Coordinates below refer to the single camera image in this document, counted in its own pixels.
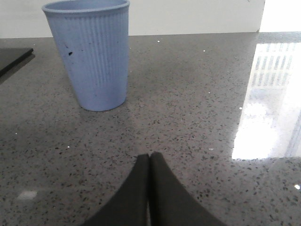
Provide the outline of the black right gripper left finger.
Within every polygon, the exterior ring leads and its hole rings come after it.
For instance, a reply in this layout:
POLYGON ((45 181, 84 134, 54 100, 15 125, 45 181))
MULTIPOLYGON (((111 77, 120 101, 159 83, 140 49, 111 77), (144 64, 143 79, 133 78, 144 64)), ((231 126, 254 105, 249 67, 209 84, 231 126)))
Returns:
POLYGON ((145 226, 150 177, 150 157, 137 156, 119 190, 84 226, 145 226))

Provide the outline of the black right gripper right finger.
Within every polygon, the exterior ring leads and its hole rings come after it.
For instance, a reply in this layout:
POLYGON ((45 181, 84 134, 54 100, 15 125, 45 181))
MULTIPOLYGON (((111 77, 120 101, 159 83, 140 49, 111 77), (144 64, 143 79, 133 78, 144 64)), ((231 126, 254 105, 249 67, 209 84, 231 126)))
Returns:
POLYGON ((150 156, 150 220, 153 226, 223 226, 202 207, 169 168, 163 155, 150 156))

